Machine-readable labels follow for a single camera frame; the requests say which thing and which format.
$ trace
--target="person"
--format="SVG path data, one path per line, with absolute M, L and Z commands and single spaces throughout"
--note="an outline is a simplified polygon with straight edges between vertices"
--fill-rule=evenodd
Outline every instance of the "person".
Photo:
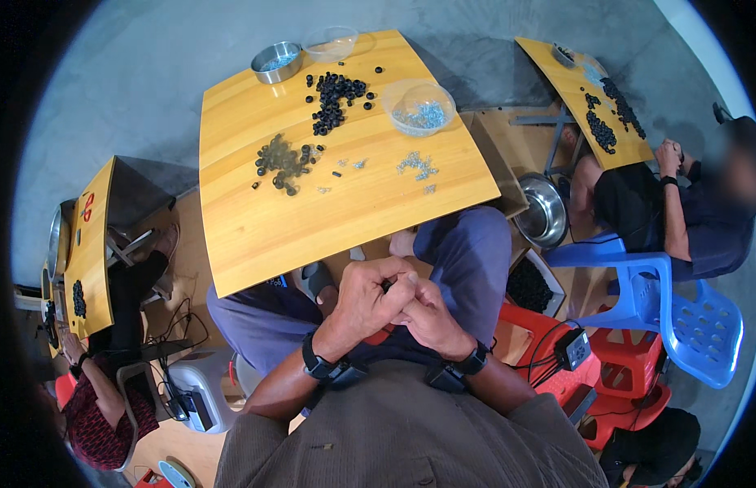
M 179 228 L 172 224 L 147 259 L 130 267 L 110 268 L 109 297 L 114 323 L 88 337 L 87 351 L 75 334 L 69 332 L 61 337 L 63 355 L 72 366 L 72 375 L 78 379 L 77 386 L 62 412 L 58 412 L 52 396 L 47 394 L 46 400 L 72 452 L 93 468 L 117 469 L 126 461 L 133 426 L 117 388 L 116 373 L 121 366 L 140 359 L 143 341 L 140 301 L 166 271 L 178 241 Z M 151 386 L 140 375 L 126 381 L 125 387 L 141 439 L 158 429 Z
M 695 450 L 701 438 L 698 419 L 678 408 L 664 408 L 641 430 L 615 429 L 601 453 L 608 485 L 685 488 L 703 472 Z
M 476 207 L 401 231 L 390 252 L 349 264 L 339 291 L 313 284 L 321 263 L 303 268 L 320 307 L 267 283 L 221 299 L 210 288 L 217 327 L 266 376 L 227 434 L 216 486 L 606 486 L 555 398 L 484 346 L 511 259 L 500 211 Z M 401 259 L 411 255 L 433 266 L 430 280 Z M 383 342 L 364 342 L 389 323 L 398 327 Z M 343 371 L 344 357 L 369 371 L 350 385 L 317 379 Z M 442 364 L 465 370 L 457 384 L 466 393 L 427 384 L 427 367 Z M 304 407 L 307 419 L 288 434 Z
M 747 258 L 756 215 L 756 123 L 723 124 L 730 142 L 721 174 L 666 139 L 655 151 L 658 181 L 643 162 L 604 171 L 593 155 L 577 164 L 568 213 L 572 229 L 605 222 L 628 252 L 665 251 L 675 281 L 735 271 Z M 692 182 L 679 187 L 677 170 Z

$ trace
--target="brown shirt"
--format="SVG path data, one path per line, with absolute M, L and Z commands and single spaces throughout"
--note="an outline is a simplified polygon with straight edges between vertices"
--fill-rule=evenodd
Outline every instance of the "brown shirt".
M 603 486 L 606 478 L 551 394 L 502 417 L 474 396 L 424 384 L 425 367 L 386 360 L 328 392 L 291 435 L 241 415 L 216 487 Z

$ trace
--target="blue plastic chair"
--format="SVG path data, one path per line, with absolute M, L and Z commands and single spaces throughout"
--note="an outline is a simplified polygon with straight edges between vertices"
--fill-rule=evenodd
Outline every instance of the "blue plastic chair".
M 627 253 L 622 239 L 607 231 L 546 251 L 544 259 L 553 267 L 616 268 L 617 304 L 578 318 L 582 327 L 660 333 L 668 356 L 684 371 L 712 388 L 723 388 L 733 378 L 743 333 L 741 312 L 703 280 L 695 302 L 675 295 L 665 252 Z

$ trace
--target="wooden table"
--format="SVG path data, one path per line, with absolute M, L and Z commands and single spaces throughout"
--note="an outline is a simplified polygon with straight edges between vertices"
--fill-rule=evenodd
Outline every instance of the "wooden table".
M 317 64 L 306 55 L 302 69 L 282 83 L 265 85 L 251 70 L 237 73 L 205 92 L 199 140 L 199 184 L 202 220 L 219 297 L 248 288 L 291 269 L 353 248 L 418 223 L 485 200 L 497 198 L 495 184 L 481 153 L 457 115 L 440 132 L 414 138 L 397 132 L 380 106 L 383 88 L 404 78 L 434 81 L 410 45 L 396 30 L 362 34 L 344 65 Z M 376 66 L 383 73 L 375 73 Z M 315 81 L 326 71 L 368 83 L 376 94 L 374 108 L 365 98 L 343 103 L 344 125 L 329 135 L 312 135 L 311 113 L 318 104 L 305 103 Z M 294 197 L 275 190 L 274 172 L 256 175 L 256 151 L 275 134 L 295 150 L 322 144 L 323 156 L 310 174 L 295 180 Z M 397 165 L 410 151 L 432 158 L 439 169 L 416 181 L 415 171 L 398 175 Z M 368 158 L 365 168 L 351 163 Z M 337 165 L 348 159 L 345 167 Z M 342 178 L 332 175 L 342 173 Z M 261 181 L 257 190 L 251 188 Z M 433 194 L 424 186 L 435 184 Z M 317 187 L 329 187 L 321 194 Z
M 107 261 L 105 256 L 107 204 L 115 168 L 115 157 L 104 165 L 79 195 L 71 222 L 69 261 L 63 272 L 66 315 L 71 331 L 83 339 L 113 324 L 109 303 Z M 77 232 L 80 242 L 77 243 Z M 85 318 L 74 315 L 72 287 L 77 280 L 83 287 Z
M 566 110 L 569 111 L 573 119 L 581 126 L 582 134 L 587 138 L 595 154 L 595 158 L 604 170 L 655 158 L 652 150 L 649 148 L 649 144 L 647 144 L 646 140 L 638 137 L 632 125 L 628 124 L 629 131 L 625 132 L 623 124 L 619 122 L 619 115 L 612 114 L 612 109 L 607 104 L 607 101 L 611 103 L 616 112 L 616 102 L 607 97 L 602 88 L 596 87 L 588 81 L 584 75 L 584 68 L 581 65 L 569 70 L 554 58 L 551 53 L 551 49 L 553 48 L 551 44 L 533 41 L 525 37 L 514 38 L 538 65 L 540 70 L 544 72 L 551 84 L 554 85 L 555 90 L 560 94 L 564 103 L 562 106 L 563 112 Z M 578 64 L 581 64 L 583 58 L 584 55 L 580 53 L 577 53 L 574 57 Z M 601 104 L 595 106 L 594 112 L 606 125 L 614 130 L 617 144 L 613 147 L 616 150 L 616 153 L 613 155 L 604 151 L 592 135 L 590 125 L 587 122 L 587 112 L 589 111 L 587 100 L 584 97 L 587 93 L 597 96 L 601 100 Z M 550 162 L 554 158 L 554 151 L 556 150 L 561 131 L 562 124 L 558 123 L 558 133 L 553 142 Z

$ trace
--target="blue pants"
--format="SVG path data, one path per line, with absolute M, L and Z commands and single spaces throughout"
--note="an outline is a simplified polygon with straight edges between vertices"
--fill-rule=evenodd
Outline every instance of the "blue pants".
M 511 231 L 502 213 L 475 207 L 424 223 L 413 253 L 433 266 L 430 279 L 441 288 L 457 323 L 489 347 L 511 264 Z M 300 290 L 267 283 L 220 299 L 210 287 L 207 308 L 232 348 L 263 376 L 323 321 L 316 304 Z M 364 364 L 391 358 L 425 365 L 440 360 L 405 327 L 397 327 L 377 346 L 359 344 L 348 356 Z

